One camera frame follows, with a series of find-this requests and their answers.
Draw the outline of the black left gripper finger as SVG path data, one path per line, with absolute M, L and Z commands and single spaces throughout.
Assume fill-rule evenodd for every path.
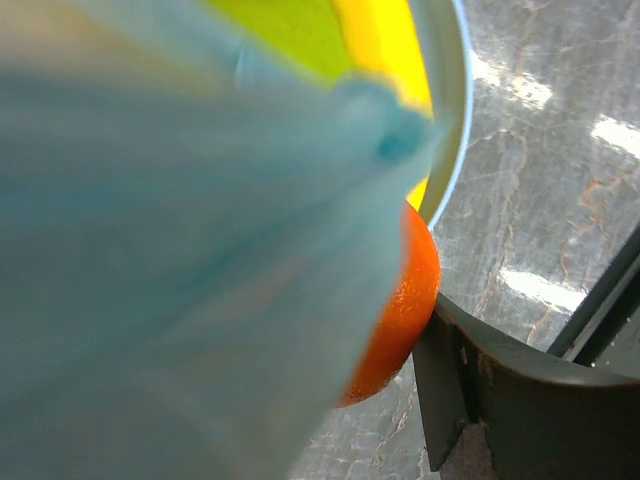
M 541 352 L 444 295 L 413 362 L 440 478 L 638 478 L 638 379 Z

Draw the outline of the fake orange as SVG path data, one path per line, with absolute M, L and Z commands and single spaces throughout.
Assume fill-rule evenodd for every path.
M 434 311 L 441 286 L 439 254 L 427 224 L 410 204 L 404 207 L 402 233 L 402 275 L 335 409 L 383 390 L 406 363 Z

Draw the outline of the yellow fake banana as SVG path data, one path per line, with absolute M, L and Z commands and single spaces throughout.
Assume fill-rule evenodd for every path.
M 357 69 L 389 81 L 400 100 L 431 117 L 432 99 L 407 0 L 335 0 L 349 58 Z

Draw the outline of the translucent light blue plastic bag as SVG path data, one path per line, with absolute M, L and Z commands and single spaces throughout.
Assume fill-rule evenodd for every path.
M 1 5 L 1 475 L 284 479 L 448 118 L 193 1 Z

